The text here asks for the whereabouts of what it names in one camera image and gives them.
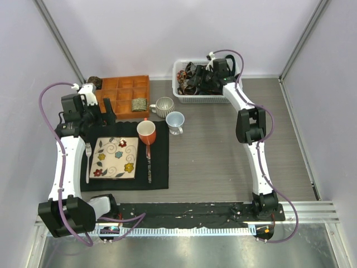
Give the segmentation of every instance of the orange tray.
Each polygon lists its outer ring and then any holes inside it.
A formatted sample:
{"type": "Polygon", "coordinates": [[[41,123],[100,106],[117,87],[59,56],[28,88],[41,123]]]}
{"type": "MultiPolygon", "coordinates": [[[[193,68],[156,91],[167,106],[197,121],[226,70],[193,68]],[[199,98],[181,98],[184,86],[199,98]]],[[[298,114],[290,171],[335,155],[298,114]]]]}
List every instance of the orange tray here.
{"type": "Polygon", "coordinates": [[[148,75],[103,78],[102,89],[95,91],[102,113],[105,113],[103,99],[109,98],[117,119],[149,117],[148,107],[144,112],[132,112],[132,99],[146,98],[150,103],[148,75]]]}

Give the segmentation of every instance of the gray wood tabletop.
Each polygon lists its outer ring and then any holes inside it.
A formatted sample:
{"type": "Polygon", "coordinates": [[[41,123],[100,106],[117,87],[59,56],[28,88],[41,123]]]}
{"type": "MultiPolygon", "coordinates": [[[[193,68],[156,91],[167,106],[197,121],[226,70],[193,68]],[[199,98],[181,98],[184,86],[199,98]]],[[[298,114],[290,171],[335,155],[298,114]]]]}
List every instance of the gray wood tabletop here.
{"type": "MultiPolygon", "coordinates": [[[[151,81],[150,90],[151,104],[160,97],[170,97],[176,111],[185,116],[184,134],[170,135],[169,189],[86,192],[83,198],[112,193],[118,203],[252,200],[252,175],[247,155],[235,136],[237,113],[233,106],[182,104],[173,96],[168,80],[151,81]]],[[[274,134],[266,141],[274,186],[292,201],[316,200],[278,79],[244,79],[243,90],[251,101],[269,108],[276,120],[274,134]]],[[[162,118],[151,113],[150,120],[162,118]]],[[[271,129],[268,116],[267,129],[271,129]]]]}

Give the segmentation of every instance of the plastic basket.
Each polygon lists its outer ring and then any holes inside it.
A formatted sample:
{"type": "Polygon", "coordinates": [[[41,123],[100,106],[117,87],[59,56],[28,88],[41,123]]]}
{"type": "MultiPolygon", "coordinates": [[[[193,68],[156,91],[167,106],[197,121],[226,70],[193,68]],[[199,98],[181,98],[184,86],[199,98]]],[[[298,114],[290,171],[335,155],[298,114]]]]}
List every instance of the plastic basket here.
{"type": "MultiPolygon", "coordinates": [[[[176,79],[176,74],[180,70],[185,70],[186,66],[188,65],[189,62],[192,62],[194,64],[200,64],[200,65],[207,65],[208,60],[206,59],[201,59],[201,60],[177,60],[173,64],[173,69],[172,69],[172,90],[173,94],[175,97],[178,98],[178,100],[181,103],[229,103],[229,100],[227,100],[224,96],[222,95],[179,95],[177,93],[177,89],[180,86],[179,82],[176,79]]],[[[227,60],[228,64],[232,66],[232,60],[228,59],[227,60]]],[[[240,69],[238,66],[236,66],[236,74],[240,72],[240,69]]],[[[242,80],[240,79],[239,85],[241,88],[242,86],[242,80]]]]}

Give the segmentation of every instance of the orange mug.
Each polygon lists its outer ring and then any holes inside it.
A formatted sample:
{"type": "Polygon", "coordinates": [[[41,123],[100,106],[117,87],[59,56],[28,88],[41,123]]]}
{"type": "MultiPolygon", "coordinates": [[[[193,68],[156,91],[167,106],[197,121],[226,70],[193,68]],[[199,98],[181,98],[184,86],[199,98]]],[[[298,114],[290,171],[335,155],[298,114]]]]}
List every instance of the orange mug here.
{"type": "Polygon", "coordinates": [[[149,120],[142,121],[136,128],[140,140],[146,145],[151,145],[156,139],[156,127],[155,124],[149,120]]]}

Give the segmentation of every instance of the black placemat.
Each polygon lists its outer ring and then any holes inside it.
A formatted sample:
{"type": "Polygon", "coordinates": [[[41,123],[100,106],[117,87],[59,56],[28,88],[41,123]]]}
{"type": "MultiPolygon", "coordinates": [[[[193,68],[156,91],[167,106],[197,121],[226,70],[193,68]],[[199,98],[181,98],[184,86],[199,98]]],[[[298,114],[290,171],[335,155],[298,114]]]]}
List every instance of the black placemat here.
{"type": "MultiPolygon", "coordinates": [[[[168,189],[168,127],[165,121],[154,122],[156,126],[156,140],[151,149],[151,178],[148,182],[146,145],[139,140],[138,157],[136,162],[135,179],[89,179],[85,182],[87,157],[84,153],[80,174],[80,189],[83,192],[101,190],[157,190],[168,189]]],[[[136,131],[138,122],[118,122],[112,126],[93,127],[86,136],[92,150],[100,137],[139,137],[136,131]]],[[[89,159],[91,167],[93,154],[89,159]]]]}

